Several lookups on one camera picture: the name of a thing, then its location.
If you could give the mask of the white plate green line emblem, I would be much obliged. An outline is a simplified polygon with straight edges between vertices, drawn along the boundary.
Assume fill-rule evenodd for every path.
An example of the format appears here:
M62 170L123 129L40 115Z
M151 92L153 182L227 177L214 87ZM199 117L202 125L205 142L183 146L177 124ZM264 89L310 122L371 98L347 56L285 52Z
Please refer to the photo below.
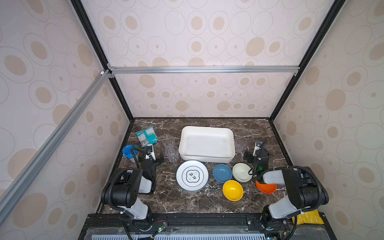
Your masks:
M209 181L209 172L207 167L199 161L186 161L178 167L176 181L184 191L199 192L206 187Z

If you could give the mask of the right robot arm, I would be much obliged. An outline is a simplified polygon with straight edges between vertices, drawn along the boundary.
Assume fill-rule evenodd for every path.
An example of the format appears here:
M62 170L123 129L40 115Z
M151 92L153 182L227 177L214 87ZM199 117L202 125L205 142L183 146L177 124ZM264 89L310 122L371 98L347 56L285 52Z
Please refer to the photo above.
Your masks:
M248 174L260 186L284 185L287 195L264 207L258 223L265 229L272 224L317 210L329 202L329 194L311 168L287 166L269 168L269 152L259 148L254 153L245 152L243 159L253 165Z

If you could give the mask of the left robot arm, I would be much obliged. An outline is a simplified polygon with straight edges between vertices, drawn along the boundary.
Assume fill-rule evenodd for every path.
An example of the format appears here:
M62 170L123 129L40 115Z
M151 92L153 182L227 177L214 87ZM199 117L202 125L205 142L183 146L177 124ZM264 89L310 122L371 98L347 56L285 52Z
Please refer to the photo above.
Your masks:
M148 205L138 197L149 195L156 188L157 166L164 162L160 154L154 162L145 159L139 169L115 169L101 193L101 202L134 221L152 221L152 212Z

